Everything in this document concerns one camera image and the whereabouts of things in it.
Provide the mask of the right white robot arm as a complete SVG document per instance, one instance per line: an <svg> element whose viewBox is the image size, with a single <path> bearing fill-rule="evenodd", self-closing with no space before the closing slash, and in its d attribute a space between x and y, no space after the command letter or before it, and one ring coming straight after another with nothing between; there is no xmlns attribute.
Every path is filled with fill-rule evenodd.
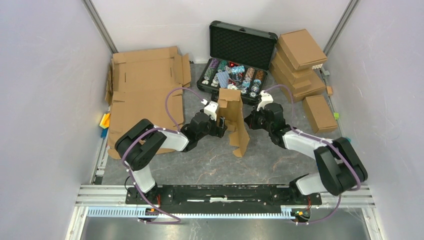
<svg viewBox="0 0 424 240"><path fill-rule="evenodd" d="M368 179L367 170L347 138L320 138L290 126L279 103L255 106L244 121L252 130L267 131L275 145L315 160L317 173L298 177L291 183L288 196L295 204L302 204L313 193L338 196L358 190Z"/></svg>

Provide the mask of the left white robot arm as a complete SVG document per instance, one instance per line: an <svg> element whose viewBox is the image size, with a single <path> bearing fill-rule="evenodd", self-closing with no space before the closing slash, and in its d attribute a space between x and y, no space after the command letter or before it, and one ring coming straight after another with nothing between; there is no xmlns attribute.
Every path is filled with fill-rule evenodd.
<svg viewBox="0 0 424 240"><path fill-rule="evenodd" d="M200 111L181 131L174 131L158 127L145 118L119 138L114 148L138 189L139 199L151 204L157 198L156 182L149 164L160 149L186 153L207 135L221 138L227 130L225 120L223 116L215 119Z"/></svg>

